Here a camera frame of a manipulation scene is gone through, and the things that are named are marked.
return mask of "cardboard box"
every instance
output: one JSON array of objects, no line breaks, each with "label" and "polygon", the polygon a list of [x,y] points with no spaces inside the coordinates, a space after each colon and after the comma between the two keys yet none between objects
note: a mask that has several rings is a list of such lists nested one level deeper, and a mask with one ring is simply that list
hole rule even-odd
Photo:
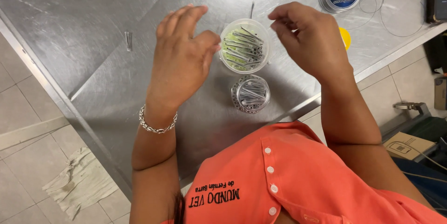
[{"label": "cardboard box", "polygon": [[447,77],[434,80],[434,108],[447,110]]},{"label": "cardboard box", "polygon": [[399,132],[383,143],[391,156],[413,160],[433,147],[436,143]]}]

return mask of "hand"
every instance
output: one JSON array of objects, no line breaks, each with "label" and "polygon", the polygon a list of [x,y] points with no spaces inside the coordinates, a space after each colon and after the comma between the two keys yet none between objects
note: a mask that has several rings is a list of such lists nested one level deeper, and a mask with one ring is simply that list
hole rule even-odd
[{"label": "hand", "polygon": [[321,84],[339,77],[354,78],[333,16],[292,2],[276,7],[269,19],[275,20],[271,27],[289,56]]},{"label": "hand", "polygon": [[157,45],[146,104],[176,112],[204,83],[220,36],[209,30],[193,38],[206,6],[185,6],[168,14],[157,28]]}]

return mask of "person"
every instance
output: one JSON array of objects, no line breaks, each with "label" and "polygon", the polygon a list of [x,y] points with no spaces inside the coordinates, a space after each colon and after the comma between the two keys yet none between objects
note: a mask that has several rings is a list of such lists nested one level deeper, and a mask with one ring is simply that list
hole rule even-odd
[{"label": "person", "polygon": [[[156,30],[143,113],[153,129],[172,124],[220,50],[214,32],[193,37],[207,10],[187,5]],[[327,147],[298,121],[262,127],[206,159],[183,198],[174,128],[157,134],[140,125],[130,223],[447,223],[381,144],[333,16],[293,2],[268,18],[293,61],[321,84]]]}]

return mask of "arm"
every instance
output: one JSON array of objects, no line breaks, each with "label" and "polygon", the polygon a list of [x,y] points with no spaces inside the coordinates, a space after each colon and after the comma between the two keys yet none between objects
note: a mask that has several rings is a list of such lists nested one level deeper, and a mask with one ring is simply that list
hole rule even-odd
[{"label": "arm", "polygon": [[433,209],[383,147],[333,16],[295,2],[277,7],[269,18],[292,59],[321,83],[321,123],[328,147],[369,186]]},{"label": "arm", "polygon": [[[193,38],[197,21],[208,11],[192,4],[171,12],[157,28],[157,45],[144,120],[167,128],[176,111],[203,84],[220,37],[207,30]],[[131,224],[161,223],[173,218],[180,193],[175,128],[161,134],[138,127],[132,152]]]}]

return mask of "white rag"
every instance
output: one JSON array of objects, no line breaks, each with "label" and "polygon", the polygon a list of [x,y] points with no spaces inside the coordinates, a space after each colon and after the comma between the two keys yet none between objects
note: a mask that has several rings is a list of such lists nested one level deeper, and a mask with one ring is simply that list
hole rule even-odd
[{"label": "white rag", "polygon": [[118,189],[116,183],[87,147],[74,152],[67,167],[42,187],[70,220],[76,214]]}]

